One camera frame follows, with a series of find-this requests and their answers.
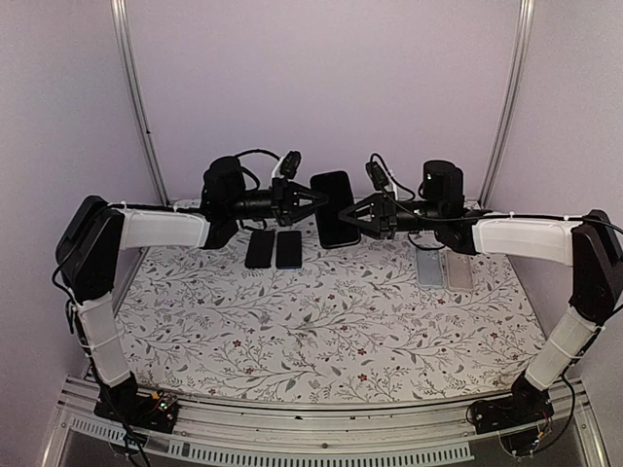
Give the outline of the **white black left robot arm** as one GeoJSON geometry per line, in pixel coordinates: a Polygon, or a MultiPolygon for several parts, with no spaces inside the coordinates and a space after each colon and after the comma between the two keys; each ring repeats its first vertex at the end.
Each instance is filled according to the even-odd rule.
{"type": "Polygon", "coordinates": [[[74,309],[99,380],[112,388],[108,408],[124,422],[145,412],[142,397],[127,386],[131,371],[113,317],[112,290],[118,256],[129,249],[180,246],[214,250],[227,245],[241,221],[272,219],[292,226],[325,205],[328,197],[294,180],[299,152],[278,159],[267,189],[247,188],[250,171],[238,155],[221,157],[203,175],[197,208],[112,203],[86,197],[55,250],[52,284],[74,309]]]}

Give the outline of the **light blue phone case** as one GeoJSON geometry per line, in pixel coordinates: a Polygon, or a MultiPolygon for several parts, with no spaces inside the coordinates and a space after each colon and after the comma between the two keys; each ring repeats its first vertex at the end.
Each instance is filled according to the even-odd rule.
{"type": "Polygon", "coordinates": [[[445,276],[442,268],[441,255],[438,250],[416,251],[418,282],[421,287],[443,288],[445,276]]]}

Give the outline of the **left arm base with board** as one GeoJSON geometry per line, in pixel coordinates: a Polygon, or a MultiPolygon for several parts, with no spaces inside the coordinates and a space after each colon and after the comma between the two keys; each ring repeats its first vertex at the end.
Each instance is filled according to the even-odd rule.
{"type": "Polygon", "coordinates": [[[136,390],[122,391],[115,387],[101,390],[93,413],[117,422],[125,422],[137,427],[171,434],[179,414],[179,404],[175,397],[157,391],[156,395],[142,395],[136,390]]]}

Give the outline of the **beige phone case with ring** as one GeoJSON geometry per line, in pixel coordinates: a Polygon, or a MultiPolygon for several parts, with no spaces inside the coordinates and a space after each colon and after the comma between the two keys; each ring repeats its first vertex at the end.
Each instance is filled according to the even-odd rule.
{"type": "Polygon", "coordinates": [[[448,285],[450,289],[471,291],[473,277],[469,257],[454,251],[446,253],[448,285]]]}

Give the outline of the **right arm base with board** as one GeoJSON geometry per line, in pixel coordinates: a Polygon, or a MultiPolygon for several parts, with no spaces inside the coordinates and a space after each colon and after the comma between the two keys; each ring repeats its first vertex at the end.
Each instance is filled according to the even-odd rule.
{"type": "Polygon", "coordinates": [[[476,400],[466,409],[465,419],[479,435],[506,432],[499,437],[503,450],[513,457],[528,457],[551,432],[553,415],[549,395],[530,402],[509,395],[476,400]]]}

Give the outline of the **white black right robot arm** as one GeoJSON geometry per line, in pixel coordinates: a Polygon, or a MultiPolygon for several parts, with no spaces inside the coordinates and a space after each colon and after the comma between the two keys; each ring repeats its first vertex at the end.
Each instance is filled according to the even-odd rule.
{"type": "Polygon", "coordinates": [[[582,216],[496,213],[465,206],[463,172],[451,162],[424,164],[419,198],[400,200],[389,190],[392,179],[381,163],[366,172],[375,192],[340,211],[342,221],[376,239],[399,232],[430,231],[452,251],[476,256],[503,254],[549,261],[572,269],[568,310],[545,345],[512,386],[503,415],[523,424],[541,406],[544,393],[577,362],[599,330],[622,309],[621,229],[594,209],[582,216]]]}

